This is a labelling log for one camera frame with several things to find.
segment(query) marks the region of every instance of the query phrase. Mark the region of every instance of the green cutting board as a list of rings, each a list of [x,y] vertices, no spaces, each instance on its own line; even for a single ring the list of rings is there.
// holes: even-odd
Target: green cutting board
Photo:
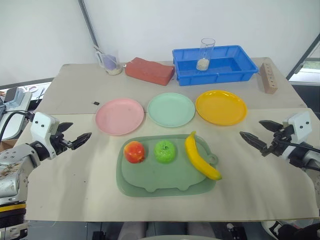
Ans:
[[[201,194],[211,190],[216,181],[206,178],[190,163],[185,151],[187,134],[135,137],[125,142],[119,152],[116,181],[119,189],[131,197],[160,197]],[[160,163],[154,155],[154,146],[169,140],[176,147],[176,157],[171,163]],[[216,166],[218,158],[211,153],[207,143],[195,136],[201,157]],[[145,149],[145,160],[130,163],[123,150],[126,144],[138,141]]]

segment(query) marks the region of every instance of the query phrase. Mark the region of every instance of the red apple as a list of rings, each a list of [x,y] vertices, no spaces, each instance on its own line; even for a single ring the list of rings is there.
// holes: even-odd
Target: red apple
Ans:
[[[123,154],[129,163],[138,164],[145,160],[145,148],[138,141],[131,141],[124,146]]]

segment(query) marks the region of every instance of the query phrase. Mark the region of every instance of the green apple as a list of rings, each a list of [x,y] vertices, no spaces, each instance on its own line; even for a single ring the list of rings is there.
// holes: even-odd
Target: green apple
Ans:
[[[176,157],[176,147],[169,140],[159,141],[154,146],[154,155],[159,163],[171,163]]]

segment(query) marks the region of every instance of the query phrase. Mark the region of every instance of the yellow stripe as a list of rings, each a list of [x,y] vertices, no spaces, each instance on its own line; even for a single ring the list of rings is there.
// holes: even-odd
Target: yellow stripe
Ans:
[[[27,205],[25,203],[10,205],[10,206],[3,206],[3,207],[0,207],[0,213],[6,212],[6,211],[11,211],[11,210],[16,210],[16,209],[25,209],[26,206]]]

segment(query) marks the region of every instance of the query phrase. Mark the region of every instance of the banana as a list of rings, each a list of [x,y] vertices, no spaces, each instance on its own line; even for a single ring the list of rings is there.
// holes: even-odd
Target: banana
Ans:
[[[212,167],[209,163],[207,163],[198,153],[196,140],[195,140],[196,132],[193,131],[184,142],[186,154],[189,157],[192,165],[207,178],[212,180],[220,180],[222,176],[218,170]]]

